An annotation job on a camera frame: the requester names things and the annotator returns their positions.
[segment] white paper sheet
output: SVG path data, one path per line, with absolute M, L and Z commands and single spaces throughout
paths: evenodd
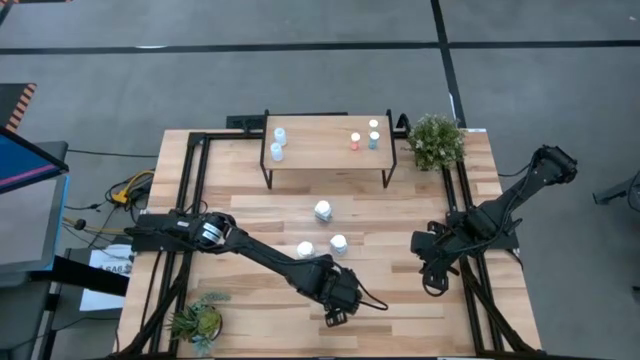
M 131 255 L 131 245 L 109 245 L 104 249 L 104 252 L 100 250 L 91 251 L 89 266 L 129 277 L 132 267 L 129 255 Z M 82 301 L 80 302 L 80 311 L 119 309 L 123 306 L 123 296 L 84 289 Z

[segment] computer screen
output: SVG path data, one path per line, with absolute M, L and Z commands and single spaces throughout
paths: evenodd
M 0 194 L 69 171 L 39 147 L 0 128 Z

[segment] floor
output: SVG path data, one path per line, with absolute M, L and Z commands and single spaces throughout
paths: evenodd
M 226 115 L 265 108 L 354 114 L 391 108 L 414 121 L 425 112 L 453 116 L 451 93 L 467 127 L 488 129 L 501 172 L 522 167 L 541 144 L 559 145 L 579 161 L 573 183 L 545 189 L 517 211 L 524 218 L 518 235 L 544 348 L 637 358 L 640 304 L 631 285 L 640 284 L 638 215 L 622 200 L 596 206 L 591 193 L 638 169 L 640 3 L 440 0 L 443 23 L 434 17 L 434 4 L 18 4 L 0 26 L 0 83 L 38 85 L 19 128 L 30 141 L 138 154 L 156 153 L 164 129 L 220 128 Z M 448 72 L 438 48 L 445 35 Z M 384 42 L 369 48 L 386 50 L 208 47 L 317 42 Z M 388 49 L 396 43 L 413 48 Z M 73 206 L 100 201 L 111 184 L 155 163 L 80 154 L 69 154 L 67 162 Z M 504 179 L 503 186 L 514 181 Z M 107 213 L 68 215 L 101 225 Z M 127 225 L 127 214 L 109 222 Z M 62 245 L 85 246 L 67 237 Z M 63 331 L 54 358 L 104 356 L 113 340 L 111 324 Z

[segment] potted plant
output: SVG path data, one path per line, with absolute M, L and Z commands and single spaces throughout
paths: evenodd
M 426 114 L 409 132 L 407 141 L 422 171 L 448 168 L 464 158 L 464 133 L 444 115 Z
M 222 315 L 213 302 L 229 299 L 227 294 L 208 293 L 182 312 L 173 314 L 169 324 L 173 338 L 192 343 L 198 356 L 209 354 L 222 332 Z

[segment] small wooden shelf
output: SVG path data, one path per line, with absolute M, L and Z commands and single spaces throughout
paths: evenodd
M 369 149 L 369 121 L 378 121 L 380 139 Z M 273 131 L 283 128 L 287 144 L 284 159 L 273 161 L 270 146 Z M 360 134 L 360 148 L 351 150 L 351 134 Z M 366 116 L 266 116 L 260 166 L 267 187 L 273 170 L 381 170 L 386 188 L 396 164 L 391 119 L 387 115 Z

